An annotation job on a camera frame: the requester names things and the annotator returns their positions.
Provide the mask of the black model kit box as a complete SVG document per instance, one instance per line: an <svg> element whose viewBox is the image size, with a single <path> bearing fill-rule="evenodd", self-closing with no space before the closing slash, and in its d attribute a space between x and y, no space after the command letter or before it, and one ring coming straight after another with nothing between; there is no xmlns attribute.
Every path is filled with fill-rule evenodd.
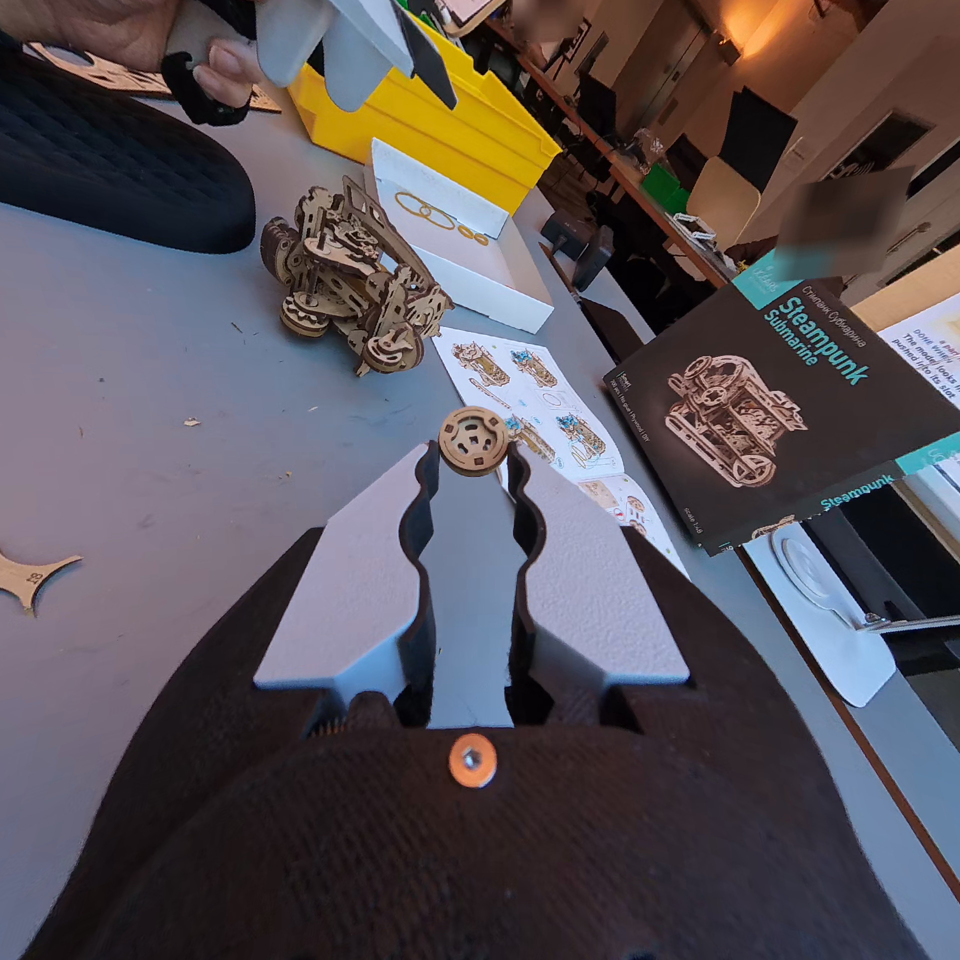
<svg viewBox="0 0 960 960"><path fill-rule="evenodd" d="M758 263L606 375L710 556L958 454L958 407L819 280Z"/></svg>

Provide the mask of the round wooden wheel part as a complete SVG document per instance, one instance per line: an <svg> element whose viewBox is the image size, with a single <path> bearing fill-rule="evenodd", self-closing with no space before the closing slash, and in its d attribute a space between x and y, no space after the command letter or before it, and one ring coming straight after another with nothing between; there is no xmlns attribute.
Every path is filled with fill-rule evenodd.
<svg viewBox="0 0 960 960"><path fill-rule="evenodd" d="M510 432L503 418L483 407L462 407L450 413L438 432L442 459L457 474L481 477L505 460Z"/></svg>

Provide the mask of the green plastic bin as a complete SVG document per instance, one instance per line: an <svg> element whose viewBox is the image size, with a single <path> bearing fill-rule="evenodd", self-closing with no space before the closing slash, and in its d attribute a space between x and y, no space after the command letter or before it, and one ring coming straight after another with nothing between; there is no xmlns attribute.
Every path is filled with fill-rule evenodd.
<svg viewBox="0 0 960 960"><path fill-rule="evenodd" d="M690 191L681 186L677 177L661 163L651 167L640 186L669 215L687 211Z"/></svg>

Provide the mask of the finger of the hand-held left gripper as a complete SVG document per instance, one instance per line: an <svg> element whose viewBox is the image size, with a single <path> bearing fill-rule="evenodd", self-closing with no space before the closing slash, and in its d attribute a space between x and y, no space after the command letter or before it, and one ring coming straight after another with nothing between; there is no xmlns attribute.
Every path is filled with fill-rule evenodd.
<svg viewBox="0 0 960 960"><path fill-rule="evenodd" d="M415 19L394 1L334 1L334 24L322 39L323 76L331 101L357 112L395 68L420 78L450 110L457 105L440 51Z"/></svg>
<svg viewBox="0 0 960 960"><path fill-rule="evenodd" d="M332 24L330 1L255 2L258 65L275 87L286 89Z"/></svg>

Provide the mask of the white flat stand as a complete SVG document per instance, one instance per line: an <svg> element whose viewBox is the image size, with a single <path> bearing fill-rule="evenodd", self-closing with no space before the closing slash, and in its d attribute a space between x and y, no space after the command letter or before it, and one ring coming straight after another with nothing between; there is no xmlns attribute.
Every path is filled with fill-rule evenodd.
<svg viewBox="0 0 960 960"><path fill-rule="evenodd" d="M897 671L868 616L798 522L745 544L745 550L834 690L862 708Z"/></svg>

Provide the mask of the wooden mechanical model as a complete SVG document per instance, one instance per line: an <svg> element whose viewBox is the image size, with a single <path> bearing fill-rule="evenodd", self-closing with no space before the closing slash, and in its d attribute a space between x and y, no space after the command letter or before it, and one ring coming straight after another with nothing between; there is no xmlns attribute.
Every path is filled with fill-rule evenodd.
<svg viewBox="0 0 960 960"><path fill-rule="evenodd" d="M355 374L419 366L453 300L402 238L382 206L349 176L342 192L313 186L294 224L262 230L264 266L286 289L285 327L309 338L339 330L358 356Z"/></svg>

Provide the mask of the black upright panel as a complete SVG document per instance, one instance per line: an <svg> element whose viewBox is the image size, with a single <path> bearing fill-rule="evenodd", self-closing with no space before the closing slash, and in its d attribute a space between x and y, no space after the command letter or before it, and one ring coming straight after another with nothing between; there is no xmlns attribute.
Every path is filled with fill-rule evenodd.
<svg viewBox="0 0 960 960"><path fill-rule="evenodd" d="M763 193L797 124L793 116L744 87L732 96L718 158Z"/></svg>

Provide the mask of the printed paper sign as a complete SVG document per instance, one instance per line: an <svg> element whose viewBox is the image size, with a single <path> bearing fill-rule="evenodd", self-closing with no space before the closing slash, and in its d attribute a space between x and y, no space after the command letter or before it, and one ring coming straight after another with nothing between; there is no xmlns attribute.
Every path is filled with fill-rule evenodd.
<svg viewBox="0 0 960 960"><path fill-rule="evenodd" d="M959 294L879 332L954 406L959 406Z"/></svg>

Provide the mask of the yellow plastic bin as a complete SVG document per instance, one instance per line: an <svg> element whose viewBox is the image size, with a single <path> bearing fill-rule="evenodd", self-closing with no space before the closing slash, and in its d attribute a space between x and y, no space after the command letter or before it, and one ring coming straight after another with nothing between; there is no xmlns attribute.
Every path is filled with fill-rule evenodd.
<svg viewBox="0 0 960 960"><path fill-rule="evenodd" d="M435 42L458 102L448 109L420 78L390 69L356 112L331 102L325 80L309 65L289 88L311 141L354 162L371 158L379 139L510 214L560 152L560 146L493 73L437 30Z"/></svg>

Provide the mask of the white cardboard box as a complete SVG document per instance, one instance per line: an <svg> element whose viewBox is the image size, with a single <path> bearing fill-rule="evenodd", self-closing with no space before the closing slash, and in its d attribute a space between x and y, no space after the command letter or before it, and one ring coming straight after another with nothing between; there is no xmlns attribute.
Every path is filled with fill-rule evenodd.
<svg viewBox="0 0 960 960"><path fill-rule="evenodd" d="M370 144L365 184L457 306L517 330L540 330L553 312L553 302L506 210L379 139ZM474 232L486 234L489 245L411 216L395 200L399 191L408 191Z"/></svg>

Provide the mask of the long wooden desk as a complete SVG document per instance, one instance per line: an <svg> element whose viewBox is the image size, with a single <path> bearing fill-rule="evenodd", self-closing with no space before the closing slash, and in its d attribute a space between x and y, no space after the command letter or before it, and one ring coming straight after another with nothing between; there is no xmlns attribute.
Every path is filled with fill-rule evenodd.
<svg viewBox="0 0 960 960"><path fill-rule="evenodd" d="M563 94L556 88L546 74L534 65L534 62L523 53L522 44L516 41L510 29L504 25L498 15L490 15L485 20L497 36L507 43L516 55L521 69L529 74L533 82L559 108L564 116L574 124L599 154L608 162L610 175L624 192L656 223L668 240L676 245L687 257L692 267L699 271L712 285L718 289L731 282L737 275L736 268L729 268L720 253L714 253L696 244L680 228L678 222L642 187L640 172L627 162L626 156L614 146L604 140L576 111L573 105L567 102Z"/></svg>

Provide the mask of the person's left hand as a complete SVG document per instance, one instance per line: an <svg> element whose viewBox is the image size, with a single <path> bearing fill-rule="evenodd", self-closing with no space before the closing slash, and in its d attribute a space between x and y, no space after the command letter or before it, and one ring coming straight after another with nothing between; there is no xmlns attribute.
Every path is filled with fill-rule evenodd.
<svg viewBox="0 0 960 960"><path fill-rule="evenodd" d="M3 1L2 32L18 42L76 49L129 69L159 72L180 1ZM256 48L216 37L194 78L213 99L234 108L264 83Z"/></svg>

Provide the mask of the group of yellow rubber bands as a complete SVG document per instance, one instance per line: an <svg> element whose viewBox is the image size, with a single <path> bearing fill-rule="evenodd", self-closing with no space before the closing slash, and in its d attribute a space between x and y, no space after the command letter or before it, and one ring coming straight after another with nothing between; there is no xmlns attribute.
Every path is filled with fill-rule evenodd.
<svg viewBox="0 0 960 960"><path fill-rule="evenodd" d="M408 191L396 192L394 199L399 207L406 213L425 221L433 227L446 232L456 231L463 237L471 239L483 247L490 245L491 240L487 234L473 231L470 227L450 215L450 213Z"/></svg>

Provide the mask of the small black device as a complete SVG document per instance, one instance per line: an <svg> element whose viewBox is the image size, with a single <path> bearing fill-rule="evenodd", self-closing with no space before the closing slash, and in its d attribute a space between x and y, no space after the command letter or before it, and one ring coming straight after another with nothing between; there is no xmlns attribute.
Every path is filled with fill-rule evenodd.
<svg viewBox="0 0 960 960"><path fill-rule="evenodd" d="M553 253L560 252L576 261L582 257L594 237L594 226L574 217L570 211L555 210L544 223L540 236Z"/></svg>

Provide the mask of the star-shaped wooden scrap piece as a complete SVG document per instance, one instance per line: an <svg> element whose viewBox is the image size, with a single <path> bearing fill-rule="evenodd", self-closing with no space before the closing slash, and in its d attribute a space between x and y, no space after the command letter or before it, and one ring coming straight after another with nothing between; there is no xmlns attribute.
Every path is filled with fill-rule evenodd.
<svg viewBox="0 0 960 960"><path fill-rule="evenodd" d="M18 599L25 615L33 618L35 602L42 586L61 570L82 559L82 556L72 556L48 564L31 564L1 554L1 591Z"/></svg>

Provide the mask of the illustrated instruction booklet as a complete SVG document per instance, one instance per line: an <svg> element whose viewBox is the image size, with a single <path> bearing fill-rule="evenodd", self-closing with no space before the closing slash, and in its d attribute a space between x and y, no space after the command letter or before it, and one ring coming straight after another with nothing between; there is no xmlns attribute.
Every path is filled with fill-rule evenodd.
<svg viewBox="0 0 960 960"><path fill-rule="evenodd" d="M625 473L609 431L546 347L451 327L442 327L432 344L464 406L497 414L511 438L688 575L651 498Z"/></svg>

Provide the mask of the white chair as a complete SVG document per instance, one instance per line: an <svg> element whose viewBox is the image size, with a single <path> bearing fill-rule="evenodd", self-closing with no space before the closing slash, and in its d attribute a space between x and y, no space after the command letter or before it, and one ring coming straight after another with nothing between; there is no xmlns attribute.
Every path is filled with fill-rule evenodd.
<svg viewBox="0 0 960 960"><path fill-rule="evenodd" d="M686 203L686 213L715 234L719 250L734 246L756 213L761 192L718 156L709 158Z"/></svg>

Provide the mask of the laser-cut wooden sheet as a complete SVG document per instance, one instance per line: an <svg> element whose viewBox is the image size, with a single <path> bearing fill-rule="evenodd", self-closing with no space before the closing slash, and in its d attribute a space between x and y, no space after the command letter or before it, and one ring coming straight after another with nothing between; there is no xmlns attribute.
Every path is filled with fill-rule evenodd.
<svg viewBox="0 0 960 960"><path fill-rule="evenodd" d="M175 100L160 73L130 70L86 52L75 53L41 43L25 44L23 49L61 72L90 81L105 90L114 90L140 98Z"/></svg>

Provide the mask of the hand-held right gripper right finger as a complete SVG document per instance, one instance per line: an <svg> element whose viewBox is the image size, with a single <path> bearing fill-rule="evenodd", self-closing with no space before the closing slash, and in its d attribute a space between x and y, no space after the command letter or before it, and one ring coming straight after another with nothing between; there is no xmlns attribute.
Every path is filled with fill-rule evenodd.
<svg viewBox="0 0 960 960"><path fill-rule="evenodd" d="M628 530L522 442L509 446L518 571L509 714L544 724L584 695L599 710L616 687L672 686L690 668L632 550Z"/></svg>

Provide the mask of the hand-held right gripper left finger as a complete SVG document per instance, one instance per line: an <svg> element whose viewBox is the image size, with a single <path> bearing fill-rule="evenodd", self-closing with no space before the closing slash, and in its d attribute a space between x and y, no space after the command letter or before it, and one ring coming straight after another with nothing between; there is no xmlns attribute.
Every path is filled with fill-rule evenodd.
<svg viewBox="0 0 960 960"><path fill-rule="evenodd" d="M429 723L436 628L420 556L439 460L437 442L420 443L326 523L254 673L259 690L327 690L338 709L376 691L402 724Z"/></svg>

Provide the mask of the black quilted cushion pad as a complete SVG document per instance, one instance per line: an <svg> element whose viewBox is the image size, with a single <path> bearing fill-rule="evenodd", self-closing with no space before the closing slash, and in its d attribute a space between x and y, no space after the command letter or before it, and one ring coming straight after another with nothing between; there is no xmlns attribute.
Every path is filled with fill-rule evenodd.
<svg viewBox="0 0 960 960"><path fill-rule="evenodd" d="M255 236L254 187L198 128L2 34L1 201L110 234L227 255Z"/></svg>

